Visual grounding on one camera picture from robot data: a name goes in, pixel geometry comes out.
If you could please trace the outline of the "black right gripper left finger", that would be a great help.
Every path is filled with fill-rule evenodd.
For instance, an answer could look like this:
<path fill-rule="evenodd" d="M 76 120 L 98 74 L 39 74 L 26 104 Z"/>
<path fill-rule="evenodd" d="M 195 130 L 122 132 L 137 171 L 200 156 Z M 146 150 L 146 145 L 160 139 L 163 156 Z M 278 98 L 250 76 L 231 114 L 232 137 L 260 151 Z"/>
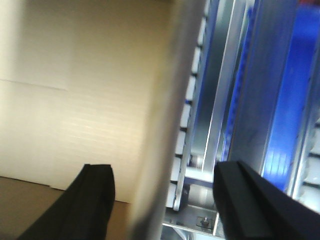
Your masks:
<path fill-rule="evenodd" d="M 85 164 L 65 192 L 20 240 L 103 240 L 115 202 L 109 164 Z"/>

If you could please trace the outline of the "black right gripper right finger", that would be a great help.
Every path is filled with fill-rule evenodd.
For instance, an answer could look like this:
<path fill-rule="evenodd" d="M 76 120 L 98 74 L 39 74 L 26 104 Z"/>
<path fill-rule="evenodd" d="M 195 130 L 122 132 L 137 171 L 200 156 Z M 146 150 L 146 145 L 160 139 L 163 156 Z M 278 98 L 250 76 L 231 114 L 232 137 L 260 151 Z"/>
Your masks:
<path fill-rule="evenodd" d="M 214 201 L 227 240 L 318 240 L 320 215 L 243 161 L 214 167 Z"/>

